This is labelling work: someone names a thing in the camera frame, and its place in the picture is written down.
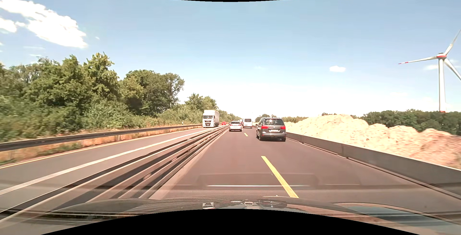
silver car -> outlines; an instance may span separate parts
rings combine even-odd
[[[229,131],[242,131],[242,124],[237,120],[231,121]]]
[[[285,123],[280,118],[261,118],[256,126],[256,137],[263,141],[272,138],[281,138],[286,141],[287,133]]]

dirt embankment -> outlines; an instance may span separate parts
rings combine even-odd
[[[461,168],[461,136],[448,132],[368,125],[346,114],[312,117],[297,123],[285,122],[285,125],[291,133]]]

gray minivan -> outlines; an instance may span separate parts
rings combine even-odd
[[[285,123],[280,118],[263,117],[256,126],[256,137],[263,141],[269,138],[281,138],[286,141]]]

road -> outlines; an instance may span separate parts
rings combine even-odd
[[[197,128],[119,141],[0,167],[0,209],[5,210],[184,138]]]
[[[424,212],[461,207],[458,199],[296,141],[259,141],[254,129],[225,132],[151,198],[290,196],[290,189],[291,196],[333,203],[385,204]]]
[[[161,134],[0,167],[0,206],[14,207],[211,130]],[[243,199],[249,195],[386,204],[425,212],[458,211],[461,207],[458,199],[289,139],[259,141],[254,129],[224,132],[151,198]]]

white car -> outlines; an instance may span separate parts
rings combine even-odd
[[[253,128],[253,121],[251,119],[244,119],[243,120],[243,127],[244,128]]]
[[[231,121],[229,131],[242,131],[242,124],[237,120]]]

